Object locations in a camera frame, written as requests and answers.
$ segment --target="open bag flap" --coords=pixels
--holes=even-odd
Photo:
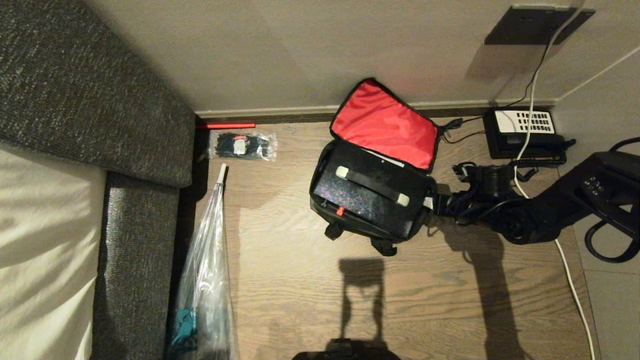
[[[438,126],[374,78],[361,81],[331,123],[334,137],[431,171]]]

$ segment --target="clear plastic bag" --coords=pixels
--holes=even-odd
[[[218,182],[189,244],[180,278],[169,358],[238,360],[223,221],[222,165]]]
[[[278,140],[276,134],[264,133],[209,133],[207,157],[276,160]]]

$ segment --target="electrical outlet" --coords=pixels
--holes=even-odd
[[[553,6],[514,5],[504,14],[484,40],[485,45],[546,45],[576,8]],[[582,9],[580,14],[565,27],[554,42],[562,43],[593,14],[593,9]]]

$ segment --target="wall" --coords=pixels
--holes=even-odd
[[[640,50],[559,101],[554,108],[558,133],[576,138],[565,166],[572,167],[596,151],[640,135]],[[640,155],[640,143],[621,151]],[[586,231],[595,216],[574,225],[603,359],[640,359],[640,256],[623,264],[604,263],[584,246]],[[593,237],[596,249],[606,256],[621,254],[629,238],[605,226]]]
[[[423,108],[517,99],[543,51],[482,45],[509,0],[88,2],[194,110],[214,111],[204,115],[333,111],[367,76]],[[540,99],[553,101],[638,45],[629,34],[640,33],[640,3],[587,7],[596,15],[554,47]]]

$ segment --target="sofa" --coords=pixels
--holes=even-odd
[[[91,359],[162,358],[195,114],[82,1],[3,1],[0,44],[0,143],[107,171]]]

